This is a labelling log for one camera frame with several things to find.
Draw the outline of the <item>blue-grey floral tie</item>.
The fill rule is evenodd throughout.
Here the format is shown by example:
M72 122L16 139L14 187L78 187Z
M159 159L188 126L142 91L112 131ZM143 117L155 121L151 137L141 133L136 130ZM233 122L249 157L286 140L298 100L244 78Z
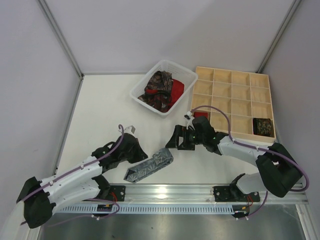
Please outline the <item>blue-grey floral tie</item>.
M151 158L127 169L124 180L135 184L150 175L167 167L174 161L174 157L168 148L161 148Z

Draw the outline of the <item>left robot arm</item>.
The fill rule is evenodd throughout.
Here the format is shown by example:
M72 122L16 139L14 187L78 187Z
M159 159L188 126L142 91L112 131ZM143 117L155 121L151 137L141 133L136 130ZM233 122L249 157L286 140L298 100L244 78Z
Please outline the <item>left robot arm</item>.
M97 148L71 170L42 180L29 178L17 199L24 203L24 222L35 229L64 207L89 199L107 200L111 185L103 174L122 162L134 164L147 158L138 139L125 133Z

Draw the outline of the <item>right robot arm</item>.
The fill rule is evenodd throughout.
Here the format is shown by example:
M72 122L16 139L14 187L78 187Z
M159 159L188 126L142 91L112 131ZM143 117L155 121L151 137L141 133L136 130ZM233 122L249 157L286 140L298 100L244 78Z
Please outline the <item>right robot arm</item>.
M259 191L283 198L303 176L283 145L274 143L256 147L246 141L231 140L229 134L215 131L204 116L191 117L188 126L176 125L165 147L193 151L196 145L204 146L210 153L233 157L257 167L257 173L242 173L229 184L230 195L236 201Z

